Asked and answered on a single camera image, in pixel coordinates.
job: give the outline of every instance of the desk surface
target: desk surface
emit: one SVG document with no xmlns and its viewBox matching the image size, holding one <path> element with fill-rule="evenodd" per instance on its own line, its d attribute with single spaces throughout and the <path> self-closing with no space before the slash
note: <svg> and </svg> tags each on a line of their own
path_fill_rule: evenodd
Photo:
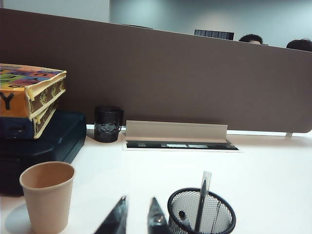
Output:
<svg viewBox="0 0 312 234">
<path fill-rule="evenodd" d="M 306 233 L 312 218 L 312 136 L 227 135 L 239 152 L 126 150 L 99 143 L 88 130 L 76 169 L 68 226 L 62 234 L 92 234 L 121 196 L 127 195 L 128 234 L 147 233 L 155 196 L 168 219 L 176 190 L 199 187 L 212 172 L 210 190 L 235 211 L 235 234 Z M 30 234 L 23 197 L 1 197 L 1 234 Z"/>
</svg>

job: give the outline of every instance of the gray wall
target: gray wall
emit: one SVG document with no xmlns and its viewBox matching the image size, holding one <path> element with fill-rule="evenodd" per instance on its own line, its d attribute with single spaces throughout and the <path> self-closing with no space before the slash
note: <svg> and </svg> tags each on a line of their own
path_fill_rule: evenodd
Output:
<svg viewBox="0 0 312 234">
<path fill-rule="evenodd" d="M 293 39 L 312 39 L 312 0 L 111 0 L 110 22 L 186 34 L 234 32 L 234 40 L 255 33 L 286 47 Z"/>
<path fill-rule="evenodd" d="M 13 10 L 109 22 L 110 0 L 3 0 Z"/>
</svg>

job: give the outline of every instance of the cubicle divider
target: cubicle divider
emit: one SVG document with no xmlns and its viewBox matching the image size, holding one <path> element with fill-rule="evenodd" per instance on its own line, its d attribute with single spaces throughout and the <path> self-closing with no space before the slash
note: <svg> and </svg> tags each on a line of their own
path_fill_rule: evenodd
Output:
<svg viewBox="0 0 312 234">
<path fill-rule="evenodd" d="M 0 62 L 68 71 L 59 108 L 124 120 L 308 132 L 312 53 L 0 9 Z"/>
</svg>

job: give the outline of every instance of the dark glass cup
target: dark glass cup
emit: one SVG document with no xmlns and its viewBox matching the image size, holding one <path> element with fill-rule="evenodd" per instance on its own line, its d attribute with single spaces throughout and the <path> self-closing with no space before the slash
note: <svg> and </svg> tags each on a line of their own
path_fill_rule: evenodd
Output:
<svg viewBox="0 0 312 234">
<path fill-rule="evenodd" d="M 122 127 L 123 110 L 116 106 L 95 108 L 94 139 L 99 142 L 114 142 Z"/>
</svg>

